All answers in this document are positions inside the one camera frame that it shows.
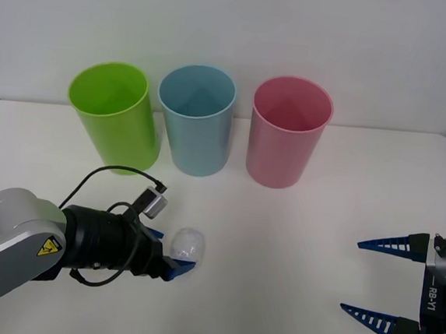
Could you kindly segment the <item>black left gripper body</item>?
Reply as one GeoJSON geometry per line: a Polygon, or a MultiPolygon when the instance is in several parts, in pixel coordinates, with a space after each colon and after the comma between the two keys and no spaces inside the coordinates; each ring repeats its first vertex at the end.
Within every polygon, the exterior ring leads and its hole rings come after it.
{"type": "Polygon", "coordinates": [[[163,238],[154,237],[148,227],[141,226],[137,234],[132,226],[125,228],[125,257],[122,267],[134,276],[161,279],[163,268],[163,238]]]}

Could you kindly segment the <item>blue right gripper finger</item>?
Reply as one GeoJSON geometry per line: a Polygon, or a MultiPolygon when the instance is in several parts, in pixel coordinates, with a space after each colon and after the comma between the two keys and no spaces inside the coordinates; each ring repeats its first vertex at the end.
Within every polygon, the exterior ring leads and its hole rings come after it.
{"type": "Polygon", "coordinates": [[[430,235],[426,233],[410,234],[405,237],[384,237],[361,241],[357,244],[363,250],[378,251],[389,255],[425,263],[430,235]]]}
{"type": "Polygon", "coordinates": [[[420,334],[420,324],[411,319],[369,311],[350,304],[341,303],[340,307],[376,334],[420,334]]]}

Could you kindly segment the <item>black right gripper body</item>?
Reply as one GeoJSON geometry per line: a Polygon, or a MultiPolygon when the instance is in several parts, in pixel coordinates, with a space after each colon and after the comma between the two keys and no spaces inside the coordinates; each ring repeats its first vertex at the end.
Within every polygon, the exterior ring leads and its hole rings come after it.
{"type": "Polygon", "coordinates": [[[420,301],[420,334],[446,334],[446,285],[424,270],[420,301]]]}

